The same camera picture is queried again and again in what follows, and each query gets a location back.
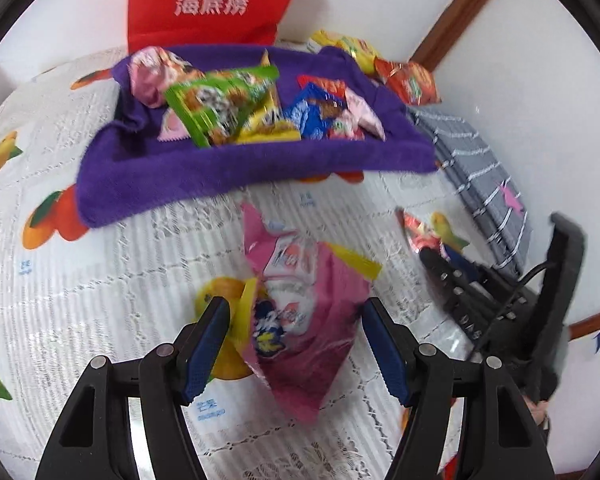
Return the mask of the blue snack packet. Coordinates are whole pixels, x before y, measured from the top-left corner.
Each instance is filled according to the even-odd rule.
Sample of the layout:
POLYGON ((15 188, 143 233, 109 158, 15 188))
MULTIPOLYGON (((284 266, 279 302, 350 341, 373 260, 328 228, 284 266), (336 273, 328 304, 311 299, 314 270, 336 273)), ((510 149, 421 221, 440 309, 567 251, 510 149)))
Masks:
POLYGON ((300 132, 302 140, 323 140, 346 108, 339 96, 309 82, 283 110, 284 117, 300 132))

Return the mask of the purple cloth tray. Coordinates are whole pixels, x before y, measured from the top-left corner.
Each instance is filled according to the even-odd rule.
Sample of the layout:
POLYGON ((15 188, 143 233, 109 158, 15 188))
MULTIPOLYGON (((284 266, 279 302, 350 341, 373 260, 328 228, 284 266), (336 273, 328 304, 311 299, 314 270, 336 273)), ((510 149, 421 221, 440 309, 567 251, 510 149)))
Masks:
POLYGON ((310 75, 340 79, 362 96, 384 126, 387 139, 303 140, 230 144, 198 148, 192 140, 157 139, 163 111, 132 96, 129 60, 111 73, 120 93, 114 119, 95 134, 76 177, 76 206, 84 224, 100 228, 161 205, 210 197, 250 184, 304 179, 332 172, 436 171, 434 144, 411 123, 405 105, 389 89, 374 84, 352 56, 336 47, 318 53, 243 44, 179 46, 174 53, 198 70, 253 66, 267 53, 279 69, 276 82, 283 105, 310 75))

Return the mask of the yellow green chip bag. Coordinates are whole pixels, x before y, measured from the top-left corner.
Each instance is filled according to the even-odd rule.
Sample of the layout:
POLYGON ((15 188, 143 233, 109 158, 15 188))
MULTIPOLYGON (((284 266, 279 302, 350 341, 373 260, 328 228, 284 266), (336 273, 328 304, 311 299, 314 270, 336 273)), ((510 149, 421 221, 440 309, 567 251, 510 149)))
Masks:
POLYGON ((355 59, 356 64, 365 75, 374 76, 376 74, 375 60, 378 58, 379 52, 365 40, 320 29, 309 36, 306 47, 314 53, 320 52, 324 47, 339 48, 355 59))

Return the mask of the green snack packet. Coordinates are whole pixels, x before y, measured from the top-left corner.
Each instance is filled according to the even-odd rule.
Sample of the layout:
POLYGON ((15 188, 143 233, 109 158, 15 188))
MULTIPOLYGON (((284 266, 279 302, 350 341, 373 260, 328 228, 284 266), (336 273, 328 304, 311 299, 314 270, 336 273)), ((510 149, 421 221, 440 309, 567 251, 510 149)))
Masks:
POLYGON ((230 143, 279 77, 275 65, 212 70, 163 92, 197 148, 230 143))

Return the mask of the yellow triangular snack packet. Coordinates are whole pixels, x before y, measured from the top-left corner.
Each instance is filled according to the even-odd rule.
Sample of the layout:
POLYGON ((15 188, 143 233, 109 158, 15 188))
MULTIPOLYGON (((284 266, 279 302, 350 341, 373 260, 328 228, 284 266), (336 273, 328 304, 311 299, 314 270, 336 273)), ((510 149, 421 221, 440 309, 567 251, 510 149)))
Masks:
POLYGON ((245 116, 233 136, 235 144, 299 141, 301 134, 280 106, 273 79, 264 80, 246 68, 237 71, 236 88, 228 92, 230 102, 245 116))

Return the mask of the orange red chip bag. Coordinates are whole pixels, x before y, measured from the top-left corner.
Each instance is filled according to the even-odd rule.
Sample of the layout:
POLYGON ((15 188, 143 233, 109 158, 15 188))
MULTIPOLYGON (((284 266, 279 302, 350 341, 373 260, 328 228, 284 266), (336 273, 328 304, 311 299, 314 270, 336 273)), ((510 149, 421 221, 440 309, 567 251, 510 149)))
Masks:
POLYGON ((406 105, 423 106, 441 102, 434 75, 416 62, 390 62, 374 59, 380 81, 406 105))

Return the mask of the red paper bag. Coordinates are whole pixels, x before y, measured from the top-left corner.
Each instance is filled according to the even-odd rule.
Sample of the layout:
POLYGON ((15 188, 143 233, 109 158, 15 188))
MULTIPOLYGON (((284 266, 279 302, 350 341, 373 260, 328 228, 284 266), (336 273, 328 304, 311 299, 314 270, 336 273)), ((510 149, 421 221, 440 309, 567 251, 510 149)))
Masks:
POLYGON ((128 47, 275 41, 290 0, 129 0, 128 47))

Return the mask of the wooden door frame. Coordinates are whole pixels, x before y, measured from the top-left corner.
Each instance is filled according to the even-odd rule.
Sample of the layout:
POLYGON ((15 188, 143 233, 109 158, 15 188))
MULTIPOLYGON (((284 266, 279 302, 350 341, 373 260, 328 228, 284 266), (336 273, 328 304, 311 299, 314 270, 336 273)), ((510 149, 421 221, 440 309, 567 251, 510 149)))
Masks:
POLYGON ((452 0, 422 40, 412 60, 433 72, 489 0, 452 0))

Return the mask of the pink round snack packet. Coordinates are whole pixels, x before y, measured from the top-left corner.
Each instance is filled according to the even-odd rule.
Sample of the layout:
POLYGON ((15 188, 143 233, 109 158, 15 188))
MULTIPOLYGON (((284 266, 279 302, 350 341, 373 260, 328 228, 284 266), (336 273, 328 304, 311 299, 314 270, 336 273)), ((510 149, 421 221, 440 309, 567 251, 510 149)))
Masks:
POLYGON ((204 72, 162 47, 146 47, 135 52, 129 62, 131 93, 149 108, 163 106, 163 93, 174 84, 197 80, 204 72))

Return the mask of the grey checked cloth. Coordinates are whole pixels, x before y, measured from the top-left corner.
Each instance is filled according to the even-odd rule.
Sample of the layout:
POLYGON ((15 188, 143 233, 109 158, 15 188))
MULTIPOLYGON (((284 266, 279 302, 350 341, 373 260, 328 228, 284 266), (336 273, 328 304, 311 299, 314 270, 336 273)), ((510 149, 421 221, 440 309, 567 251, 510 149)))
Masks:
POLYGON ((532 233, 527 208, 490 145, 468 120, 440 104, 407 110, 415 127, 434 144, 441 169, 486 239, 495 266, 511 276, 524 274, 532 233))

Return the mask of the large pink snack packet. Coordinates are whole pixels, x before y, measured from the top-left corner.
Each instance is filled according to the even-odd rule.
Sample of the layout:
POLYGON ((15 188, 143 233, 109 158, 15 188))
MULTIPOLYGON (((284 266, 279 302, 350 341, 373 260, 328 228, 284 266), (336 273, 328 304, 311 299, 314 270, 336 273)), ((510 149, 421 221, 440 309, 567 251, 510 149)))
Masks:
POLYGON ((236 349, 285 412, 312 422, 353 346, 381 266, 298 231, 271 230, 250 204, 242 205, 242 228, 253 277, 234 317, 236 349))

